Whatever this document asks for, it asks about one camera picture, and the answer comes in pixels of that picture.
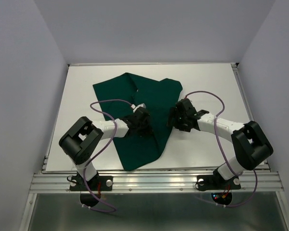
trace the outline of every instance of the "cable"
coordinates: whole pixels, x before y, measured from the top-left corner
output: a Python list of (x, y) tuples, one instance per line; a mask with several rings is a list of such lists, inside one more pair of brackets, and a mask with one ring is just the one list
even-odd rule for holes
[[(225, 152), (224, 152), (224, 150), (223, 150), (223, 147), (222, 147), (222, 145), (221, 145), (220, 138), (219, 138), (219, 136), (218, 136), (217, 117), (218, 117), (221, 113), (224, 112), (224, 110), (225, 110), (225, 103), (223, 102), (223, 100), (222, 100), (220, 97), (218, 97), (218, 96), (215, 95), (214, 93), (209, 92), (209, 91), (206, 91), (206, 90), (193, 91), (193, 92), (191, 92), (191, 93), (188, 93), (188, 94), (185, 96), (185, 98), (187, 98), (189, 95), (194, 94), (194, 93), (206, 93), (206, 94), (212, 95), (212, 96), (214, 96), (215, 98), (217, 98), (217, 99), (222, 103), (223, 108), (221, 109), (221, 111), (220, 111), (219, 113), (216, 114), (215, 119), (214, 119), (214, 133), (215, 133), (215, 137), (216, 137), (216, 141), (217, 141), (217, 143), (218, 143), (218, 146), (219, 146), (219, 148), (220, 148), (220, 150), (221, 150), (221, 153), (222, 153), (222, 155), (223, 155), (223, 158), (224, 158), (224, 160), (225, 160), (225, 162), (226, 162), (229, 170), (232, 172), (232, 174), (234, 174), (235, 176), (238, 176), (238, 174), (235, 173), (235, 172), (233, 171), (233, 169), (231, 168), (231, 166), (230, 166), (230, 164), (229, 164), (229, 162), (228, 162), (228, 160), (227, 160), (226, 154), (225, 154)], [(255, 193), (256, 193), (256, 190), (257, 190), (257, 186), (258, 186), (258, 177), (257, 177), (256, 171), (253, 170), (253, 172), (254, 172), (254, 174), (255, 174), (255, 188), (254, 188), (254, 191), (252, 192), (252, 195), (251, 195), (246, 201), (244, 201), (244, 202), (242, 202), (242, 203), (239, 203), (239, 204), (237, 204), (237, 205), (225, 205), (224, 207), (238, 207), (238, 206), (241, 206), (241, 205), (246, 204), (248, 201), (250, 201), (250, 200), (254, 197), (254, 195), (255, 195)], [(213, 202), (211, 202), (211, 201), (203, 200), (203, 199), (201, 199), (201, 198), (199, 198), (199, 197), (196, 197), (196, 198), (199, 199), (199, 200), (202, 200), (202, 201), (206, 201), (206, 202), (211, 203), (211, 204), (215, 204), (215, 203), (213, 203)]]
[(74, 183), (74, 184), (78, 184), (76, 180), (75, 180), (75, 181), (70, 180), (69, 177), (72, 177), (72, 175), (67, 176), (66, 180), (67, 180), (68, 182), (71, 182), (71, 183)]
[(228, 190), (228, 191), (230, 190), (230, 184), (228, 184), (228, 188), (226, 188), (226, 189), (225, 189), (222, 193), (220, 193), (219, 195), (220, 195), (220, 196), (223, 196), (227, 190)]
[(226, 154), (225, 154), (225, 152), (223, 151), (223, 147), (222, 147), (220, 138), (219, 138), (219, 136), (218, 136), (218, 130), (217, 130), (217, 117), (218, 117), (221, 113), (224, 112), (224, 110), (225, 110), (225, 103), (223, 102), (223, 100), (222, 100), (220, 97), (218, 97), (218, 96), (215, 95), (214, 93), (211, 93), (211, 92), (206, 91), (206, 90), (193, 91), (193, 92), (191, 92), (191, 93), (188, 93), (188, 94), (185, 96), (185, 98), (187, 98), (189, 95), (194, 94), (194, 93), (206, 93), (206, 94), (212, 95), (212, 96), (214, 96), (215, 98), (217, 98), (217, 99), (222, 103), (223, 108), (221, 109), (221, 111), (220, 111), (219, 113), (216, 114), (215, 119), (214, 119), (214, 132), (215, 132), (215, 137), (216, 137), (216, 141), (217, 141), (218, 147), (220, 148), (221, 153), (222, 153), (222, 155), (223, 155), (223, 159), (225, 160), (225, 162), (226, 162), (229, 170), (231, 171), (231, 173), (236, 176), (237, 173), (235, 173), (235, 172), (233, 171), (233, 169), (231, 168), (231, 166), (230, 166), (230, 164), (229, 164), (229, 162), (228, 162), (228, 160), (227, 160)]
[(102, 183), (101, 183), (101, 182), (98, 182), (97, 191), (98, 191), (98, 194), (99, 194), (99, 195), (102, 195), (102, 194), (101, 194), (101, 186), (102, 186)]
[(227, 191), (227, 193), (226, 193), (225, 195), (222, 195), (222, 198), (226, 198), (226, 196), (228, 196), (228, 194), (229, 194), (229, 191), (230, 191), (230, 184), (228, 184), (228, 191)]
[(101, 114), (106, 115), (107, 117), (109, 117), (109, 118), (114, 122), (114, 124), (115, 124), (115, 129), (114, 129), (114, 133), (111, 135), (111, 137), (110, 137), (109, 141), (107, 142), (107, 144), (106, 144), (95, 156), (93, 156), (93, 157), (88, 161), (88, 163), (85, 165), (85, 168), (84, 168), (84, 171), (83, 171), (83, 180), (84, 180), (84, 183), (85, 183), (86, 188), (87, 188), (87, 190), (89, 191), (89, 193), (95, 198), (95, 200), (97, 200), (97, 201), (103, 203), (104, 205), (112, 208), (112, 210), (102, 210), (102, 209), (97, 209), (97, 208), (91, 208), (91, 207), (86, 206), (86, 205), (82, 205), (82, 206), (83, 206), (83, 207), (86, 207), (86, 208), (88, 208), (88, 209), (90, 209), (90, 210), (93, 210), (93, 211), (104, 212), (104, 213), (116, 212), (117, 209), (116, 209), (116, 207), (114, 207), (113, 205), (111, 205), (111, 204), (109, 204), (109, 203), (101, 200), (100, 198), (98, 198), (98, 197), (92, 192), (92, 190), (91, 190), (90, 187), (88, 186), (88, 183), (87, 183), (87, 180), (86, 180), (86, 169), (87, 169), (87, 166), (88, 166), (98, 155), (100, 155), (100, 154), (110, 145), (110, 143), (112, 142), (112, 140), (113, 140), (114, 137), (115, 137), (115, 134), (116, 134), (117, 128), (118, 128), (117, 123), (115, 122), (115, 119), (114, 119), (110, 114), (95, 109), (95, 108), (93, 107), (93, 105), (94, 105), (94, 104), (97, 104), (97, 103), (105, 103), (105, 102), (113, 102), (113, 101), (121, 101), (121, 102), (128, 103), (130, 106), (132, 105), (130, 102), (128, 102), (128, 101), (126, 101), (126, 100), (120, 100), (120, 99), (102, 100), (102, 101), (97, 101), (97, 102), (93, 102), (93, 103), (90, 104), (90, 108), (91, 108), (92, 110), (94, 110), (94, 111), (96, 111), (96, 112), (99, 112), (99, 113), (101, 113)]

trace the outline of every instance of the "white table surface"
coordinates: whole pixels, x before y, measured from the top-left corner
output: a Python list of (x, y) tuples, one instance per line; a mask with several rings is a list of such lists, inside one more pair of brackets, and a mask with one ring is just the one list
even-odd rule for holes
[[(60, 138), (81, 116), (86, 116), (90, 120), (104, 120), (103, 115), (89, 107), (90, 103), (97, 101), (92, 85), (125, 72), (155, 80), (165, 78), (178, 80), (183, 86), (180, 99), (191, 91), (211, 91), (225, 102), (226, 109), (220, 117), (243, 123), (249, 121), (230, 64), (71, 66), (67, 74), (46, 171), (75, 170), (71, 160), (58, 144)], [(193, 94), (189, 99), (197, 110), (205, 109), (216, 114), (222, 108), (217, 99), (204, 93)], [(94, 153), (106, 142), (107, 140), (100, 141)], [(221, 143), (227, 157), (233, 157), (235, 154), (232, 144), (222, 138)], [(188, 133), (173, 129), (162, 156), (140, 169), (216, 167), (223, 162), (214, 135), (197, 130)], [(94, 160), (93, 164), (97, 170), (123, 170), (113, 143)]]

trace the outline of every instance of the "white wall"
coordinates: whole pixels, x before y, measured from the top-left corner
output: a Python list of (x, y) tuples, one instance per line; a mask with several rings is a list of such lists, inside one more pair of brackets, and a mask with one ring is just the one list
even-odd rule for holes
[(239, 62), (274, 0), (35, 0), (68, 63)]
[(67, 65), (32, 0), (0, 0), (0, 231), (18, 230)]
[(253, 115), (275, 153), (289, 202), (289, 0), (276, 0), (239, 65)]

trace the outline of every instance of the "screw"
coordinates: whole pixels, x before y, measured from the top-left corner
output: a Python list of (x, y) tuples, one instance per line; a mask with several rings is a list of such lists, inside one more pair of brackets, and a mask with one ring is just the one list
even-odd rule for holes
[(75, 187), (76, 186), (76, 183), (74, 183), (74, 182), (70, 182), (70, 184), (69, 184), (71, 187)]
[(112, 185), (112, 181), (111, 181), (111, 180), (107, 180), (107, 181), (106, 181), (106, 186), (107, 186), (107, 187), (110, 187), (111, 185)]
[(203, 186), (204, 185), (204, 182), (203, 182), (204, 180), (202, 179), (202, 178), (200, 178), (199, 180), (198, 180), (198, 184), (200, 185), (200, 186)]
[(240, 180), (239, 180), (238, 178), (235, 178), (235, 179), (233, 180), (233, 183), (234, 183), (235, 185), (239, 185), (239, 184), (240, 184)]

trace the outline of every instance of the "black mounting bracket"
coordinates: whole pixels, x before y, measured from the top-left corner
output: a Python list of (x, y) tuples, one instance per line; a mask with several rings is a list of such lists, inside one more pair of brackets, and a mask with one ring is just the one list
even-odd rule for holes
[(241, 189), (241, 184), (237, 176), (232, 177), (231, 179), (223, 183), (217, 183), (214, 180), (213, 175), (200, 175), (197, 176), (197, 182), (195, 184), (195, 187), (199, 191), (204, 192), (206, 190), (224, 190), (229, 185), (231, 190)]
[[(70, 179), (75, 183), (75, 186), (70, 185), (69, 190), (72, 192), (83, 192), (87, 191), (86, 185), (84, 184), (81, 175), (77, 174), (72, 176)], [(113, 176), (99, 176), (96, 174), (90, 181), (88, 186), (92, 191), (112, 191)]]

